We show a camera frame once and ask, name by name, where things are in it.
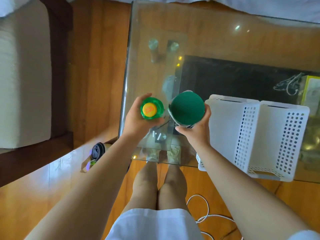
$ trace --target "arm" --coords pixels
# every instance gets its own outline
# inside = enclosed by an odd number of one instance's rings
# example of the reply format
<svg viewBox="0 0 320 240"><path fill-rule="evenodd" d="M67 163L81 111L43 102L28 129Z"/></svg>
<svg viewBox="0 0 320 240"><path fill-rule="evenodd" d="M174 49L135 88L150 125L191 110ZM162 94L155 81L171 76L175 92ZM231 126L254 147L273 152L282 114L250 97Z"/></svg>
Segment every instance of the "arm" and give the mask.
<svg viewBox="0 0 320 240"><path fill-rule="evenodd" d="M163 123L162 118L142 118L140 105L149 96L150 93L134 101L122 136L26 239L101 239L134 149L150 128Z"/></svg>
<svg viewBox="0 0 320 240"><path fill-rule="evenodd" d="M209 141L210 107L192 129L177 127L197 151L245 240L287 240L310 227L284 202L242 172Z"/></svg>

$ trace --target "cup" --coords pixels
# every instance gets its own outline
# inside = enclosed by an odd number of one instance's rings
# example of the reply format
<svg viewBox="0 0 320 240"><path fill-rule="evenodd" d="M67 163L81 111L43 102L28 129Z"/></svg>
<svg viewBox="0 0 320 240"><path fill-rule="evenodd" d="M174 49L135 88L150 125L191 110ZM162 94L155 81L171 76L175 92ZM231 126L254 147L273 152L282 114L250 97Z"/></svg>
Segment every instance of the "cup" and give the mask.
<svg viewBox="0 0 320 240"><path fill-rule="evenodd" d="M199 95L187 90L171 101L168 111L179 126L192 128L202 119L205 113L205 103Z"/></svg>

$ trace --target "hand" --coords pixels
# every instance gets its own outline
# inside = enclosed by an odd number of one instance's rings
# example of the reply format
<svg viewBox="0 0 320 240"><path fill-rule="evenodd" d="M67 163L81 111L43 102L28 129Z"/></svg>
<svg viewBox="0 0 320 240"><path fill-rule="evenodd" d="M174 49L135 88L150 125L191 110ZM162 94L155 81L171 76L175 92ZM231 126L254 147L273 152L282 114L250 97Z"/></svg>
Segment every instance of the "hand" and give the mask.
<svg viewBox="0 0 320 240"><path fill-rule="evenodd" d="M210 133L209 133L209 118L211 116L210 106L204 104L205 111L201 121L196 123L193 128L187 129L182 126L177 126L175 129L185 135L189 143L195 150L200 145L210 146Z"/></svg>
<svg viewBox="0 0 320 240"><path fill-rule="evenodd" d="M125 118L122 135L131 136L141 141L152 127L161 125L165 122L164 118L146 120L142 117L140 109L141 104L146 98L150 97L151 95L152 93L147 93L143 96L139 96L133 102Z"/></svg>

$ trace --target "leg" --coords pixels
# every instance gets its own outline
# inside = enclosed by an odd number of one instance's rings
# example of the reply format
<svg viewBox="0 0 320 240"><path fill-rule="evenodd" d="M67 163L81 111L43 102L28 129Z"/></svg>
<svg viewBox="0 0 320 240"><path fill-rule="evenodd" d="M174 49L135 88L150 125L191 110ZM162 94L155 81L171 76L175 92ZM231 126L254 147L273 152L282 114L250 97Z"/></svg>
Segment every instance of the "leg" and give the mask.
<svg viewBox="0 0 320 240"><path fill-rule="evenodd" d="M122 213L134 208L155 210L158 197L157 183L157 163L150 161L146 163L135 177L132 196Z"/></svg>
<svg viewBox="0 0 320 240"><path fill-rule="evenodd" d="M184 209L186 204L187 182L178 165L169 165L164 184L158 193L158 210Z"/></svg>

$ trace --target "right hand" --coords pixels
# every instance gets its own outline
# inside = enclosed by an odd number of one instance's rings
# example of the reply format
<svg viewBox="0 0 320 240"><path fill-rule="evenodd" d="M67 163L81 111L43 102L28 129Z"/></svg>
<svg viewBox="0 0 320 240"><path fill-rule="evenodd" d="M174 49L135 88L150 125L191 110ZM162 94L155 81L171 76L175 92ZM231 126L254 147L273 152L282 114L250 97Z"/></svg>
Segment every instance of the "right hand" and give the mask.
<svg viewBox="0 0 320 240"><path fill-rule="evenodd" d="M209 118L211 116L210 106L204 104L205 111L201 121L196 123L193 128L187 129L182 126L177 126L175 129L185 135L189 143L195 150L198 146L210 146L210 134L209 134Z"/></svg>

